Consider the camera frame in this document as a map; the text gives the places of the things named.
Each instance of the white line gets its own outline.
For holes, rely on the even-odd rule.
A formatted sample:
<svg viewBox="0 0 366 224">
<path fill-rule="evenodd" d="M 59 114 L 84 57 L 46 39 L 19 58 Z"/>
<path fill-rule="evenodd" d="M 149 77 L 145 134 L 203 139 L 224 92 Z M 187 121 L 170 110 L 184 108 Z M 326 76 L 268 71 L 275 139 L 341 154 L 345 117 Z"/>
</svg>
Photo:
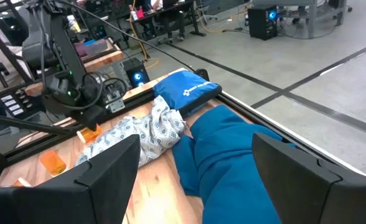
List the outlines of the white line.
<svg viewBox="0 0 366 224">
<path fill-rule="evenodd" d="M 246 105 L 244 102 L 236 99 L 234 96 L 226 93 L 225 91 L 223 91 L 224 94 L 226 94 L 227 96 L 231 97 L 233 100 L 235 100 L 236 102 L 238 102 L 239 104 L 241 104 L 242 106 L 245 106 L 247 109 L 249 109 L 250 111 L 262 116 L 263 118 L 267 119 L 269 122 L 273 123 L 274 125 L 276 125 L 277 127 L 283 129 L 284 131 L 288 132 L 289 134 L 292 134 L 294 137 L 298 138 L 299 140 L 301 140 L 302 142 L 305 142 L 307 145 L 313 147 L 315 150 L 319 151 L 321 154 L 325 155 L 326 157 L 330 158 L 332 161 L 336 162 L 337 164 L 340 164 L 342 167 L 346 167 L 358 174 L 364 175 L 366 176 L 366 174 L 364 172 L 362 172 L 361 170 L 355 168 L 354 166 L 350 165 L 349 163 L 343 161 L 342 159 L 339 159 L 337 156 L 327 152 L 326 150 L 324 150 L 323 148 L 317 146 L 316 144 L 312 143 L 311 141 L 305 139 L 304 137 L 300 136 L 299 134 L 296 134 L 294 131 L 284 127 L 282 124 L 279 124 L 278 122 L 276 122 L 275 120 L 267 117 L 266 115 L 264 115 L 263 113 L 260 113 L 259 111 L 253 109 L 252 107 Z"/>
</svg>

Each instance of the orange cup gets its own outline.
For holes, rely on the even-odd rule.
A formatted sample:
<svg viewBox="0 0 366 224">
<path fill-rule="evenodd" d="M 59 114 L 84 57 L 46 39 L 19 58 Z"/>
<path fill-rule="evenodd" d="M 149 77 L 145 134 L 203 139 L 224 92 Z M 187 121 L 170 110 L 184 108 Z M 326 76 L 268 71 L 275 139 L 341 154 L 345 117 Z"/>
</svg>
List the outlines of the orange cup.
<svg viewBox="0 0 366 224">
<path fill-rule="evenodd" d="M 11 185 L 12 187 L 32 187 L 31 184 L 28 183 L 24 178 L 18 178 L 14 184 Z"/>
<path fill-rule="evenodd" d="M 40 155 L 39 160 L 52 176 L 61 174 L 67 168 L 67 165 L 65 165 L 63 160 L 61 160 L 54 150 L 43 153 Z"/>
<path fill-rule="evenodd" d="M 98 124 L 96 124 L 96 131 L 92 131 L 91 129 L 84 128 L 80 131 L 77 131 L 77 136 L 84 144 L 96 140 L 97 136 L 101 134 L 101 128 Z"/>
</svg>

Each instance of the black box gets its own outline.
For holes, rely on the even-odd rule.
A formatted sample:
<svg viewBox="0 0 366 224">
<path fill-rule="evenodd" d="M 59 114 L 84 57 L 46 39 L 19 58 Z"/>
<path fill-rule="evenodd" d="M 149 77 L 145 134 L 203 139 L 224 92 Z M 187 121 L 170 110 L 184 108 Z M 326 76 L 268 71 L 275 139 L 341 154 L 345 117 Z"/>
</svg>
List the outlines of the black box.
<svg viewBox="0 0 366 224">
<path fill-rule="evenodd" d="M 142 86 L 150 81 L 146 68 L 137 58 L 123 62 L 123 68 L 133 88 Z"/>
<path fill-rule="evenodd" d="M 248 9 L 251 37 L 268 40 L 277 36 L 277 7 L 258 5 Z"/>
</svg>

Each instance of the white patterned towel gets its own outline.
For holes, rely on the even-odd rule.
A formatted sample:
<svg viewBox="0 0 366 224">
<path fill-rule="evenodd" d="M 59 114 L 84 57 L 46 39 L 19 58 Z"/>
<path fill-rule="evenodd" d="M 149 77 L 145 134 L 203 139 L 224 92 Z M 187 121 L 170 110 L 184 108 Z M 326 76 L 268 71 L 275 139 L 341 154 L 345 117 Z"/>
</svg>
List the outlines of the white patterned towel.
<svg viewBox="0 0 366 224">
<path fill-rule="evenodd" d="M 124 117 L 118 125 L 101 134 L 96 142 L 86 147 L 75 166 L 103 152 L 131 134 L 140 135 L 139 167 L 158 158 L 166 149 L 174 146 L 185 128 L 180 112 L 169 109 L 165 100 L 158 96 L 154 99 L 151 113 L 141 119 L 134 116 Z"/>
</svg>

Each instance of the wooden table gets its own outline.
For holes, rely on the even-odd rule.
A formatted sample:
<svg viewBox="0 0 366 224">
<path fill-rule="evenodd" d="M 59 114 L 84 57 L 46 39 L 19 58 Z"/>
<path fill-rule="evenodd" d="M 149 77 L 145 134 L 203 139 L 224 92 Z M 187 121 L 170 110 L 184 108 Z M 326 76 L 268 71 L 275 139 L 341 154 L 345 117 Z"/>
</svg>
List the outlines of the wooden table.
<svg viewBox="0 0 366 224">
<path fill-rule="evenodd" d="M 165 75 L 141 87 L 135 88 L 126 95 L 126 98 L 152 88 L 157 82 L 167 77 Z M 188 128 L 185 134 L 191 136 L 190 126 L 206 111 L 221 105 L 218 100 L 210 100 L 198 112 L 186 120 Z M 141 118 L 150 113 L 152 102 L 137 107 L 101 125 L 103 130 L 109 130 L 123 119 L 124 116 Z M 78 137 L 66 140 L 48 150 L 55 150 L 60 158 L 71 169 L 78 156 L 83 151 L 84 145 Z M 0 176 L 0 186 L 13 184 L 19 177 L 28 181 L 32 186 L 39 185 L 51 179 L 50 173 L 39 162 L 39 156 L 34 155 L 6 168 Z M 138 170 L 131 198 L 126 209 L 123 223 L 202 223 L 202 201 L 198 197 L 186 196 L 179 183 L 179 176 L 171 150 L 167 150 L 158 159 L 142 166 Z"/>
</svg>

